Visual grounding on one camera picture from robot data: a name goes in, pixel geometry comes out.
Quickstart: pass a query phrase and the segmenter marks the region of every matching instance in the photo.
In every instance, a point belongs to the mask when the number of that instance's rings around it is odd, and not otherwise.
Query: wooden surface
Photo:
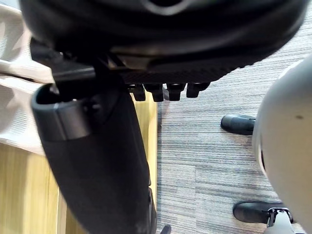
[[[0,144],[0,233],[57,233],[58,202],[46,159]]]
[[[135,102],[156,201],[157,104]],[[86,234],[43,156],[0,144],[0,234]]]

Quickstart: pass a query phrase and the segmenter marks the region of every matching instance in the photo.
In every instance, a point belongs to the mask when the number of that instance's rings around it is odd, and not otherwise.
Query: gray carpet
[[[199,98],[165,101],[158,111],[158,232],[262,233],[263,224],[234,219],[238,201],[278,201],[251,150],[251,137],[226,133],[225,114],[256,116],[266,91],[292,63],[312,53],[312,5],[301,30],[269,58],[213,82]]]

